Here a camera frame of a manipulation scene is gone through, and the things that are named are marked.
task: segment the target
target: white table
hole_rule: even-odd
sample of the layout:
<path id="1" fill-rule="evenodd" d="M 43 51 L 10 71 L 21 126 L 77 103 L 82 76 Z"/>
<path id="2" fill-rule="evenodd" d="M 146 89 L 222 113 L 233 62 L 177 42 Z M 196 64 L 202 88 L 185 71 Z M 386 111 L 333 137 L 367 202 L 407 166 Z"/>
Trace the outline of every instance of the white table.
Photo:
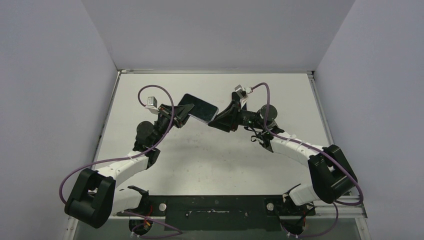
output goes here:
<path id="1" fill-rule="evenodd" d="M 230 103 L 235 86 L 260 82 L 269 84 L 281 129 L 313 144 L 329 144 L 306 73 L 122 74 L 97 159 L 125 156 L 134 146 L 137 125 L 157 119 L 137 100 L 139 89 L 145 85 L 164 87 L 175 104 L 190 93 L 222 111 Z M 160 89 L 148 88 L 141 95 L 143 101 L 155 96 L 158 105 L 170 104 Z M 260 87 L 249 95 L 247 109 L 256 112 L 265 103 L 266 90 Z M 183 128 L 174 127 L 157 147 L 161 150 L 157 162 L 124 185 L 149 190 L 151 195 L 276 195 L 311 181 L 307 168 L 250 142 L 251 135 L 242 127 L 227 133 L 190 118 Z"/>

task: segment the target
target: red wire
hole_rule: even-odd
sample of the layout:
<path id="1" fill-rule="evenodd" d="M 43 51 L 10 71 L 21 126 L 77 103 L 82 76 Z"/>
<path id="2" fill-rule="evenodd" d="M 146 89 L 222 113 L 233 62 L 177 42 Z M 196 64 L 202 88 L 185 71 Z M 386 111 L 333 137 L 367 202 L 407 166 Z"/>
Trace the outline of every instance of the red wire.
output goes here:
<path id="1" fill-rule="evenodd" d="M 150 205 L 150 211 L 148 212 L 148 214 L 146 216 L 150 217 L 150 214 L 152 214 L 152 212 L 153 212 L 153 206 Z M 147 219 L 144 219 L 144 226 L 146 226 L 146 223 L 147 223 Z"/>

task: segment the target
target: screw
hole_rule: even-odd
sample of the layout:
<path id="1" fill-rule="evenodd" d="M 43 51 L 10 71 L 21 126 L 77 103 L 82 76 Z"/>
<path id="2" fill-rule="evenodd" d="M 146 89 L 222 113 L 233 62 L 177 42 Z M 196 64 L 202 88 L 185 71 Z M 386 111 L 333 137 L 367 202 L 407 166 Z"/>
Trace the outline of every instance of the screw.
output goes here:
<path id="1" fill-rule="evenodd" d="M 268 209 L 269 211 L 273 211 L 273 210 L 274 210 L 274 204 L 272 204 L 271 202 L 270 202 L 270 203 L 268 203 L 268 204 L 266 205 L 266 209 Z"/>
<path id="2" fill-rule="evenodd" d="M 160 211 L 165 211 L 167 209 L 167 205 L 165 204 L 165 203 L 161 203 L 161 204 L 159 204 L 159 210 Z"/>

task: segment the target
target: gray wall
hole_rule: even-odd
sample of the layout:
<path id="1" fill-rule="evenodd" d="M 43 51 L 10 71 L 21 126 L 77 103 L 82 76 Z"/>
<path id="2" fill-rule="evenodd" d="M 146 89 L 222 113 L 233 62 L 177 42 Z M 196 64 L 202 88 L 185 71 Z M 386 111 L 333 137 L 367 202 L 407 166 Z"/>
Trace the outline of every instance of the gray wall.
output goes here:
<path id="1" fill-rule="evenodd" d="M 92 161 L 116 75 L 79 0 L 0 2 L 1 239 L 63 238 L 59 183 Z"/>
<path id="2" fill-rule="evenodd" d="M 373 239 L 424 239 L 424 2 L 356 0 L 316 70 Z"/>
<path id="3" fill-rule="evenodd" d="M 354 0 L 82 0 L 119 69 L 314 70 Z"/>

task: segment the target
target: black smartphone screen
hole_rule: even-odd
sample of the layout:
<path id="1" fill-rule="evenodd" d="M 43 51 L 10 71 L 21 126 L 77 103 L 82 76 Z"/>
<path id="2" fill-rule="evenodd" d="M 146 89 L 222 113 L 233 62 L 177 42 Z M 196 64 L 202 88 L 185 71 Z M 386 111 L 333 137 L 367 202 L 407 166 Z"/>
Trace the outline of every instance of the black smartphone screen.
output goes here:
<path id="1" fill-rule="evenodd" d="M 189 112 L 189 115 L 202 121 L 209 123 L 212 121 L 218 113 L 218 107 L 203 101 L 193 95 L 186 93 L 178 105 L 194 104 L 193 109 Z"/>

